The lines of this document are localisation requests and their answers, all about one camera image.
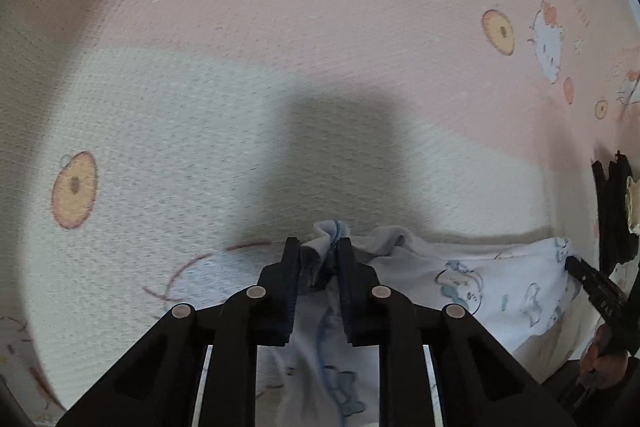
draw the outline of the cartoon cat print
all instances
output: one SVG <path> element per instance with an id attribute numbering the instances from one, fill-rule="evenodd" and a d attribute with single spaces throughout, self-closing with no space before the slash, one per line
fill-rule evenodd
<path id="1" fill-rule="evenodd" d="M 533 38 L 536 57 L 546 79 L 555 84 L 560 73 L 560 52 L 562 47 L 562 26 L 558 25 L 558 12 L 546 0 L 540 3 L 540 10 L 533 22 Z"/>
<path id="2" fill-rule="evenodd" d="M 482 276 L 469 269 L 460 261 L 449 261 L 446 269 L 438 273 L 435 282 L 440 285 L 440 293 L 475 314 L 482 304 L 484 281 Z"/>

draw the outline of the metal pin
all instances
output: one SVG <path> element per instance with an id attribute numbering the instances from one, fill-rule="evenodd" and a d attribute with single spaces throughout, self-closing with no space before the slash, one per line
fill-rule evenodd
<path id="1" fill-rule="evenodd" d="M 183 319 L 183 318 L 188 317 L 189 315 L 191 315 L 191 306 L 189 306 L 188 304 L 176 304 L 171 309 L 171 314 L 176 319 Z"/>
<path id="2" fill-rule="evenodd" d="M 246 291 L 246 296 L 250 299 L 262 299 L 265 295 L 267 295 L 267 290 L 262 286 L 251 286 L 251 288 Z"/>
<path id="3" fill-rule="evenodd" d="M 449 317 L 451 317 L 452 319 L 461 319 L 465 316 L 466 313 L 465 309 L 458 304 L 450 304 L 449 306 L 447 306 L 447 309 L 445 311 L 447 312 L 447 315 L 449 315 Z"/>
<path id="4" fill-rule="evenodd" d="M 374 286 L 371 294 L 378 299 L 386 299 L 391 296 L 391 290 L 386 286 Z"/>

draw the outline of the cartoon character print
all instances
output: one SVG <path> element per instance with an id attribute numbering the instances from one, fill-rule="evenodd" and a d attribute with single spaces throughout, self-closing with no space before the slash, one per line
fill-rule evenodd
<path id="1" fill-rule="evenodd" d="M 564 237 L 556 237 L 556 261 L 564 263 L 566 256 L 569 255 L 569 242 Z"/>
<path id="2" fill-rule="evenodd" d="M 618 100 L 624 105 L 640 102 L 640 71 L 629 71 L 618 91 Z"/>
<path id="3" fill-rule="evenodd" d="M 435 278 L 435 282 L 441 286 L 440 293 L 474 315 L 482 304 L 482 276 L 460 261 L 449 261 L 446 266 Z"/>
<path id="4" fill-rule="evenodd" d="M 532 328 L 540 322 L 542 317 L 542 307 L 538 304 L 538 293 L 540 292 L 540 285 L 537 283 L 531 283 L 524 296 L 524 304 L 521 312 L 529 319 L 529 327 Z"/>
<path id="5" fill-rule="evenodd" d="M 366 406 L 358 400 L 355 386 L 357 375 L 353 371 L 339 371 L 334 365 L 325 365 L 324 370 L 330 375 L 331 391 L 338 402 L 340 414 L 347 418 L 363 412 Z"/>
<path id="6" fill-rule="evenodd" d="M 533 38 L 536 57 L 546 79 L 555 84 L 560 73 L 560 52 L 562 47 L 562 26 L 558 25 L 558 13 L 546 0 L 540 3 L 540 10 L 533 21 Z"/>

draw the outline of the crumpled fabric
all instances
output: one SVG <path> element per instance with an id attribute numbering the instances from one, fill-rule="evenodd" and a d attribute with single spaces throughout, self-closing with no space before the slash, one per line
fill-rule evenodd
<path id="1" fill-rule="evenodd" d="M 276 422 L 363 426 L 378 421 L 378 348 L 352 347 L 340 317 L 335 245 L 351 237 L 339 221 L 314 226 L 305 243 L 301 288 L 289 344 L 273 348 L 284 393 Z M 509 351 L 550 328 L 580 292 L 564 270 L 571 243 L 551 237 L 530 245 L 443 245 L 402 227 L 351 237 L 356 259 L 380 283 L 414 303 L 465 307 Z"/>

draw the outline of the textured mat surface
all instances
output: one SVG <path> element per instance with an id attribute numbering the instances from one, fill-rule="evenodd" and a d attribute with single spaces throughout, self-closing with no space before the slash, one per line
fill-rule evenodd
<path id="1" fill-rule="evenodd" d="M 628 0 L 0 0 L 0 316 L 69 406 L 321 219 L 593 260 L 639 60 Z M 517 355 L 544 378 L 590 321 Z"/>

